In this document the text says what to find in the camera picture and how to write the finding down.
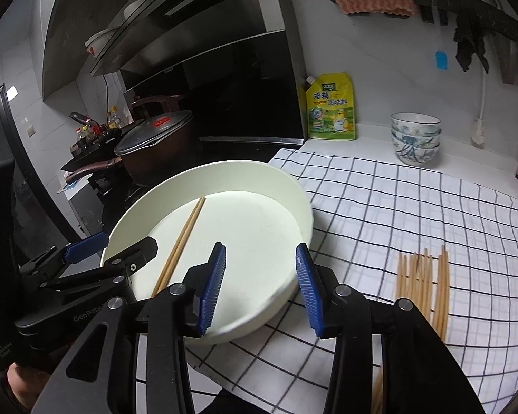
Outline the person's left hand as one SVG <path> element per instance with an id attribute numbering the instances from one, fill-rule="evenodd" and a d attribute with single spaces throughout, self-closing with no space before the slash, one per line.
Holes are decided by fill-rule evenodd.
<path id="1" fill-rule="evenodd" d="M 11 364 L 7 371 L 8 383 L 13 395 L 25 409 L 32 410 L 51 375 L 18 364 Z"/>

